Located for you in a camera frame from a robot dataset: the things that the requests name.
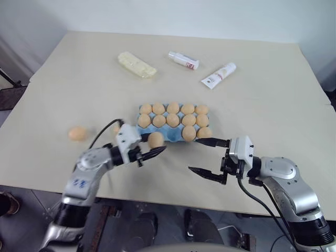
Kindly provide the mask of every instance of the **gray floor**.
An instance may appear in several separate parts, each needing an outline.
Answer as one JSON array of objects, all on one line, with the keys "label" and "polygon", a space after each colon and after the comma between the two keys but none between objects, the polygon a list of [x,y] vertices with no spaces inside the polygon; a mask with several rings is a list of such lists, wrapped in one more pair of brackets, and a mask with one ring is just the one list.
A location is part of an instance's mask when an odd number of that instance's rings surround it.
[{"label": "gray floor", "polygon": [[[1,252],[38,251],[44,232],[55,215],[61,195],[7,186],[0,186],[0,191],[11,192],[21,201],[21,209],[16,215],[0,218],[0,238],[4,243]],[[120,251],[132,220],[143,212],[155,212],[158,216],[159,230],[155,245],[185,241],[183,236],[185,207],[101,199],[94,204],[88,217],[86,233],[82,240],[86,249],[90,248],[103,205],[117,206],[121,209],[121,216],[108,218],[99,252]],[[235,225],[241,232],[256,236],[258,252],[270,251],[273,241],[281,235],[271,218],[246,218],[229,212],[203,211],[211,217],[218,228]],[[237,233],[234,229],[221,230],[220,233],[226,245],[235,245]],[[279,239],[272,251],[291,251],[290,244],[284,238]]]},{"label": "gray floor", "polygon": [[0,111],[0,127],[9,116],[11,110]]}]

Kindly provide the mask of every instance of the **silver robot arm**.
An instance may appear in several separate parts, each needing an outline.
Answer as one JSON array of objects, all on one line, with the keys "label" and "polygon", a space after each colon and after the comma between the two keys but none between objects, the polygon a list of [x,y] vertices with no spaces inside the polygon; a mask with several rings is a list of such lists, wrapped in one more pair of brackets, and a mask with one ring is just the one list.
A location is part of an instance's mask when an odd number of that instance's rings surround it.
[{"label": "silver robot arm", "polygon": [[227,175],[230,174],[236,176],[238,182],[247,176],[250,184],[267,186],[299,251],[336,252],[335,237],[323,217],[318,198],[301,178],[293,161],[284,157],[255,157],[254,145],[247,136],[230,140],[209,138],[196,141],[207,146],[227,148],[220,166],[223,173],[217,175],[196,167],[189,167],[190,170],[222,184],[226,184]]},{"label": "silver robot arm", "polygon": [[48,226],[39,252],[82,252],[80,240],[84,226],[103,175],[114,166],[151,159],[165,147],[142,154],[138,143],[147,141],[148,134],[140,136],[135,127],[123,124],[116,136],[118,146],[108,144],[88,149],[77,160],[68,180],[61,204],[53,222]]},{"label": "silver robot arm", "polygon": [[335,237],[323,217],[318,198],[301,178],[297,165],[284,157],[260,160],[257,178],[270,189],[299,251],[336,251]]}]

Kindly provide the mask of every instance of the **table surface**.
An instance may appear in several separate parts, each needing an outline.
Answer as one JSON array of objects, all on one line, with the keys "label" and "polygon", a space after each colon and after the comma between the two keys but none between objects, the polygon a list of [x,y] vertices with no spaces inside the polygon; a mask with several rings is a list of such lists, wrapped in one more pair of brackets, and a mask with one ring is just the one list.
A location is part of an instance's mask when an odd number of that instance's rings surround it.
[{"label": "table surface", "polygon": [[[169,50],[199,59],[199,68],[174,63]],[[152,79],[128,72],[117,61],[123,51],[158,72]],[[215,89],[200,82],[228,62],[237,70]],[[326,218],[336,219],[330,197],[336,194],[336,115],[296,44],[69,32],[0,128],[0,184],[62,192],[76,159],[109,121],[136,124],[140,104],[171,101],[208,105],[215,137],[248,135],[257,156],[295,161]],[[68,139],[76,125],[90,130],[86,142]],[[96,146],[111,141],[107,131]],[[219,173],[223,154],[222,148],[194,142],[167,143],[144,167],[129,164],[107,173],[98,196],[267,214],[234,177],[223,186],[187,169]],[[271,206],[262,188],[244,183]]]}]

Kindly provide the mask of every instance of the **egg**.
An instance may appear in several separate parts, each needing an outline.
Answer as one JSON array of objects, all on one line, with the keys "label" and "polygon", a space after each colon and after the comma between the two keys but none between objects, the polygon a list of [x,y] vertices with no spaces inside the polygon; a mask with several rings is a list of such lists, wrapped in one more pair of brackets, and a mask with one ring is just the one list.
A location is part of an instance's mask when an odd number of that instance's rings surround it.
[{"label": "egg", "polygon": [[140,108],[140,114],[150,114],[152,112],[152,105],[149,103],[146,103],[141,106]]},{"label": "egg", "polygon": [[195,111],[195,106],[191,103],[187,103],[181,107],[181,112],[184,114],[192,114]]},{"label": "egg", "polygon": [[198,138],[210,138],[212,137],[212,131],[209,127],[200,128],[197,132]]},{"label": "egg", "polygon": [[147,128],[151,124],[151,118],[147,114],[141,114],[138,118],[138,125],[142,128]]},{"label": "egg", "polygon": [[167,107],[167,112],[170,114],[177,114],[180,110],[180,105],[177,102],[171,102]]},{"label": "egg", "polygon": [[114,134],[114,135],[117,135],[118,132],[119,132],[119,130],[120,130],[120,127],[119,127],[119,126],[114,126],[114,127],[113,127],[113,134]]},{"label": "egg", "polygon": [[153,105],[153,112],[155,114],[163,114],[165,111],[164,106],[162,105],[162,103],[156,102]]},{"label": "egg", "polygon": [[186,126],[182,130],[182,137],[186,142],[193,141],[196,137],[196,130],[192,126]]},{"label": "egg", "polygon": [[176,114],[169,114],[166,118],[167,120],[167,124],[170,126],[170,127],[176,127],[179,125],[180,123],[180,119],[179,117],[176,115]]},{"label": "egg", "polygon": [[209,125],[209,118],[206,114],[199,114],[196,118],[196,123],[201,128],[207,127]]},{"label": "egg", "polygon": [[77,126],[69,130],[68,137],[73,141],[84,141],[88,137],[88,132],[85,128]]},{"label": "egg", "polygon": [[148,136],[148,146],[151,149],[163,146],[163,141],[163,135],[160,132],[153,132]]},{"label": "egg", "polygon": [[197,114],[208,114],[209,108],[206,105],[199,105],[196,107],[195,112]]},{"label": "egg", "polygon": [[166,123],[166,117],[164,117],[163,115],[161,114],[158,114],[157,116],[154,117],[153,119],[153,125],[155,127],[162,127],[164,126],[164,124]]},{"label": "egg", "polygon": [[187,114],[182,118],[182,124],[184,126],[192,126],[196,122],[196,117],[193,114]]}]

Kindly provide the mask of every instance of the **cable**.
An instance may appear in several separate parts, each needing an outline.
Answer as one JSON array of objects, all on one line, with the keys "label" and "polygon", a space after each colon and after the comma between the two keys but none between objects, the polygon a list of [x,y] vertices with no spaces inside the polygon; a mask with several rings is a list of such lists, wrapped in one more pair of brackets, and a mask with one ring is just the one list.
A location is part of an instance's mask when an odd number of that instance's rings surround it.
[{"label": "cable", "polygon": [[95,142],[97,141],[97,139],[100,137],[100,135],[103,134],[103,132],[112,124],[119,122],[119,126],[121,127],[123,125],[123,121],[121,119],[114,119],[113,121],[111,121],[110,123],[108,123],[99,133],[98,135],[95,137],[95,139],[93,140],[93,142],[90,144],[89,149],[93,147],[93,145],[95,144]]},{"label": "cable", "polygon": [[246,188],[243,186],[242,184],[242,180],[240,178],[237,178],[237,181],[238,181],[238,185],[240,187],[241,190],[243,190],[243,192],[249,196],[250,198],[252,198],[253,200],[255,200],[256,202],[258,202],[260,205],[262,205],[266,210],[267,212],[272,216],[272,218],[274,219],[274,221],[276,222],[276,224],[278,225],[278,227],[281,229],[281,231],[283,232],[283,234],[287,237],[287,239],[289,240],[289,242],[295,247],[293,241],[290,239],[289,236],[287,236],[285,230],[282,228],[282,226],[280,225],[279,221],[277,220],[277,218],[275,217],[275,215],[273,214],[273,212],[271,211],[271,209],[268,208],[268,206],[262,202],[260,199],[258,199],[257,197],[253,196],[252,194],[250,194]]},{"label": "cable", "polygon": [[276,210],[278,211],[278,213],[279,213],[279,215],[280,215],[280,217],[281,217],[281,219],[282,219],[282,222],[283,222],[284,225],[286,226],[286,229],[288,230],[288,233],[289,233],[290,237],[292,238],[292,241],[294,241],[294,240],[295,240],[294,235],[293,235],[291,229],[289,228],[289,225],[288,225],[286,219],[284,218],[284,215],[283,215],[282,212],[280,211],[280,208],[279,208],[278,204],[275,202],[275,200],[274,200],[274,198],[273,198],[273,195],[271,194],[270,190],[267,188],[267,186],[266,186],[265,184],[263,184],[262,186],[263,186],[263,188],[265,189],[265,191],[266,191],[266,193],[268,194],[268,196],[270,197],[270,199],[271,199],[272,203],[274,204]]},{"label": "cable", "polygon": [[271,246],[271,250],[270,250],[269,252],[272,252],[275,243],[276,243],[280,238],[282,238],[282,237],[284,237],[284,236],[285,236],[285,235],[280,235],[278,238],[275,239],[275,241],[273,241],[272,246]]},{"label": "cable", "polygon": [[240,237],[242,238],[242,234],[241,234],[241,232],[234,226],[234,225],[229,225],[229,226],[226,226],[226,227],[221,227],[221,228],[219,228],[219,229],[217,229],[218,231],[221,231],[221,230],[223,230],[223,229],[227,229],[227,228],[229,228],[229,227],[233,227],[236,231],[237,231],[237,233],[239,233],[239,235],[240,235]]}]

